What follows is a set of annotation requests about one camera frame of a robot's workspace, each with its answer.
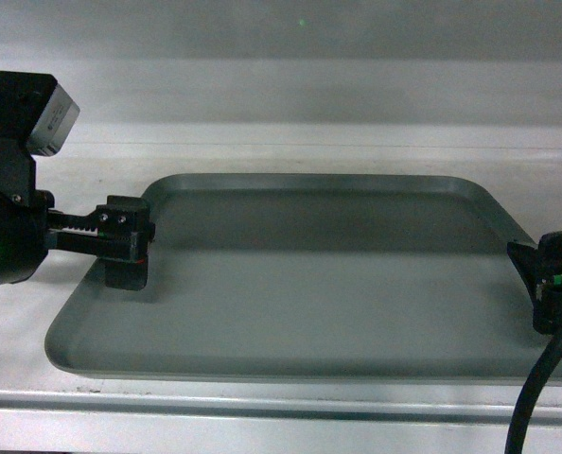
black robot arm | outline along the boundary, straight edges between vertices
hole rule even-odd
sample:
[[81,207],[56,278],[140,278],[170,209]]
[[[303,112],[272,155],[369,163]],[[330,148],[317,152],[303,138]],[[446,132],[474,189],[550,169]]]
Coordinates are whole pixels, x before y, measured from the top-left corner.
[[56,154],[78,115],[53,76],[0,71],[0,284],[28,279],[50,249],[102,259],[107,287],[147,283],[155,226],[145,200],[109,196],[81,217],[55,210],[54,196],[35,188],[33,155]]

gray metal tray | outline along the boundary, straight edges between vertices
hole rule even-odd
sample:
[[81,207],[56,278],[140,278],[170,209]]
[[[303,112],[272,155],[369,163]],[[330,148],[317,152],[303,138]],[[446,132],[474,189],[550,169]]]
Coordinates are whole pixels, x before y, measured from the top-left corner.
[[145,197],[147,288],[105,288],[95,263],[46,336],[65,371],[522,379],[547,342],[505,253],[531,238],[474,183],[175,175]]

black cable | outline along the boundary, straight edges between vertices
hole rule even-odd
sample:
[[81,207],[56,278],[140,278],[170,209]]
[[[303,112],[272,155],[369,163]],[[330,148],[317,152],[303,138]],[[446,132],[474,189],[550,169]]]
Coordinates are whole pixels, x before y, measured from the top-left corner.
[[550,375],[562,359],[562,325],[531,370],[518,395],[515,411],[512,414],[504,454],[520,454],[525,443],[529,420],[534,412],[537,399]]

table surface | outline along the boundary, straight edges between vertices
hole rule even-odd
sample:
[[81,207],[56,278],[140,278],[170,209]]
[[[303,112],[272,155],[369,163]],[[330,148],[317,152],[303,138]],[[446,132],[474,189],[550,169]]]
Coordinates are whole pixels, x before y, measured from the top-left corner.
[[[176,173],[450,175],[485,187],[533,238],[562,229],[562,147],[267,144],[258,137],[270,125],[241,128],[251,132],[243,145],[240,138],[230,144],[89,142],[79,129],[60,155],[38,160],[38,187],[54,192],[59,209],[81,214],[108,194],[137,196]],[[114,126],[110,131],[115,136]],[[45,356],[44,335],[93,260],[54,251],[29,281],[0,287],[0,449],[161,452],[174,446],[214,452],[229,450],[233,440],[233,452],[255,444],[272,452],[325,446],[366,452],[386,443],[389,433],[403,433],[397,439],[403,445],[391,452],[408,452],[406,446],[422,452],[458,452],[467,445],[470,452],[501,450],[519,391],[514,384],[254,384],[104,380],[62,372]],[[562,386],[545,390],[536,417],[535,452],[562,446]],[[475,436],[485,443],[472,448]],[[431,445],[431,437],[439,442]],[[179,439],[189,442],[176,445]]]

tray surface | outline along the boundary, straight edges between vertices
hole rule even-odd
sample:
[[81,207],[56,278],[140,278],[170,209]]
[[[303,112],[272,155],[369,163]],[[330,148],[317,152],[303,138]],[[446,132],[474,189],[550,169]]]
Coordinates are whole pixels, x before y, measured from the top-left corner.
[[474,183],[175,175],[145,197],[147,288],[105,288],[97,261],[45,340],[63,370],[505,379],[526,376],[547,342],[505,253],[531,239]]

